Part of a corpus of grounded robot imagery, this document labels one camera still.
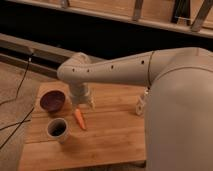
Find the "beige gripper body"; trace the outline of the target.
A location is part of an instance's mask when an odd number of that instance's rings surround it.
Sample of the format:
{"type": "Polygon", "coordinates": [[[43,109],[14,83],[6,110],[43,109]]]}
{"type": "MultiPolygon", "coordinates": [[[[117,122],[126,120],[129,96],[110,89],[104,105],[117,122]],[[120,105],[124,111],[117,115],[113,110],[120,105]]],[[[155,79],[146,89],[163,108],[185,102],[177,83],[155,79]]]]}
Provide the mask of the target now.
{"type": "Polygon", "coordinates": [[[78,104],[79,106],[80,104],[87,104],[89,100],[93,100],[89,85],[86,83],[71,84],[69,89],[72,104],[78,104]]]}

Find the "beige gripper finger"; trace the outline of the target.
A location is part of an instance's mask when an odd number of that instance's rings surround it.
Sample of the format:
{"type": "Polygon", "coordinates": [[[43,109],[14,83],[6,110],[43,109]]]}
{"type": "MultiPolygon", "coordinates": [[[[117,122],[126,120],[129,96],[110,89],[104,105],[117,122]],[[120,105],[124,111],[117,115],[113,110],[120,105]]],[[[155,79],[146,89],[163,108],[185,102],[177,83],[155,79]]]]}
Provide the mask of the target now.
{"type": "Polygon", "coordinates": [[[72,104],[71,105],[71,114],[75,114],[77,109],[78,109],[78,104],[72,104]]]}
{"type": "Polygon", "coordinates": [[[87,102],[87,104],[88,104],[88,106],[89,106],[92,110],[95,109],[95,102],[94,102],[93,100],[89,100],[89,101],[87,102]]]}

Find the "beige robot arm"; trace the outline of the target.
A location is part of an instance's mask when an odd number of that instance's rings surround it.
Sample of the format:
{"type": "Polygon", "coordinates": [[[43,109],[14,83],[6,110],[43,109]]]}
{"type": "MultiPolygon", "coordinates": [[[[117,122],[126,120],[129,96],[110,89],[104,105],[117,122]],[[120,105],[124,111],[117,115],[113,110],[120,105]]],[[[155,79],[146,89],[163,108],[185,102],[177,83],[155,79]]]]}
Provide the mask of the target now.
{"type": "Polygon", "coordinates": [[[185,47],[97,63],[76,53],[57,77],[75,106],[92,103],[90,83],[146,87],[146,170],[213,171],[213,52],[185,47]]]}

